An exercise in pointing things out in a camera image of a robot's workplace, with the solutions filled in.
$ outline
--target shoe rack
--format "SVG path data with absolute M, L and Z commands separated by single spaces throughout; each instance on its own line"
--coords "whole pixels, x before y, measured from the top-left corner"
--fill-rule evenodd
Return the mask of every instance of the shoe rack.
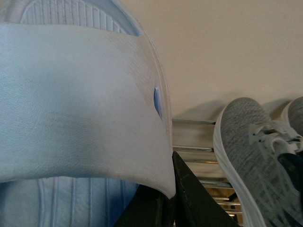
M 179 153 L 213 199 L 243 226 L 241 204 L 214 154 L 215 122 L 173 119 L 172 123 L 173 150 Z

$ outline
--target gray sneaker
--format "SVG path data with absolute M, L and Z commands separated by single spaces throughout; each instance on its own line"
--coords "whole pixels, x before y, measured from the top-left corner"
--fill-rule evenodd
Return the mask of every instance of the gray sneaker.
M 214 130 L 219 165 L 241 202 L 245 227 L 301 227 L 302 137 L 250 98 L 232 101 Z
M 283 110 L 281 119 L 303 135 L 303 97 L 290 102 Z

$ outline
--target chrome rod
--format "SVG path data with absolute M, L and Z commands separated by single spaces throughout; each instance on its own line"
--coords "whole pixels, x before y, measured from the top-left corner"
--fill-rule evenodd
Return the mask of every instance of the chrome rod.
M 172 146 L 173 150 L 190 150 L 190 151 L 198 151 L 198 152 L 213 152 L 213 148 L 202 148 L 202 147 L 189 147 L 189 146 L 178 146 L 178 145 L 173 145 Z
M 232 189 L 232 185 L 230 183 L 216 182 L 216 181 L 204 181 L 204 180 L 199 180 L 199 181 L 205 188 Z
M 190 163 L 218 164 L 218 162 L 214 160 L 198 159 L 198 158 L 183 158 L 183 161 Z
M 177 124 L 216 124 L 214 121 L 191 121 L 191 120 L 182 120 L 182 119 L 172 119 L 173 123 Z
M 241 210 L 233 210 L 233 209 L 224 209 L 226 211 L 226 213 L 228 214 L 240 214 L 242 215 L 242 211 Z
M 219 205 L 223 206 L 240 206 L 241 204 L 239 202 L 227 202 L 227 201 L 219 201 L 217 202 Z
M 214 200 L 220 200 L 220 201 L 228 201 L 229 198 L 225 198 L 225 197 L 213 197 Z

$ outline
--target white shoelace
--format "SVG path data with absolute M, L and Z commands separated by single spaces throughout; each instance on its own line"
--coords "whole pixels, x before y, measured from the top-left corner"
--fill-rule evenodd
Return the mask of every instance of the white shoelace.
M 281 153 L 296 154 L 303 150 L 303 137 L 300 136 L 293 128 L 280 121 L 270 121 L 258 125 L 251 124 L 249 126 L 249 143 L 250 145 L 257 143 L 267 164 L 274 162 L 276 166 L 281 165 L 278 161 L 278 156 Z M 288 179 L 287 173 L 285 171 L 282 171 L 281 168 L 278 169 L 279 170 L 273 174 L 278 174 L 280 179 Z M 271 191 L 275 193 L 275 186 L 271 184 L 268 185 L 268 183 L 264 181 L 262 170 L 260 170 L 260 172 L 257 174 L 259 176 L 261 184 L 265 188 L 265 193 L 270 204 L 263 203 L 262 198 L 259 198 L 260 202 L 262 202 L 268 210 L 277 209 L 280 204 L 277 204 L 277 202 L 272 199 L 272 196 L 267 191 L 267 189 L 271 188 Z M 285 187 L 285 182 L 280 182 L 280 184 L 282 190 L 285 193 L 284 196 L 280 194 L 279 197 L 282 201 L 287 203 L 288 198 L 286 195 L 288 190 Z
M 251 124 L 249 143 L 251 145 L 254 142 L 259 143 L 264 158 L 267 155 L 275 154 L 275 143 L 283 146 L 285 153 L 296 154 L 303 150 L 303 137 L 280 121 L 270 121 L 258 125 Z

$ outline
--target white slide sandal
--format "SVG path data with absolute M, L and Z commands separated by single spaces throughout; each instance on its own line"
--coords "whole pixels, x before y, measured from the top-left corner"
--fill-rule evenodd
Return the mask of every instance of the white slide sandal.
M 6 0 L 0 21 L 0 226 L 113 226 L 134 182 L 173 197 L 167 84 L 127 10 Z

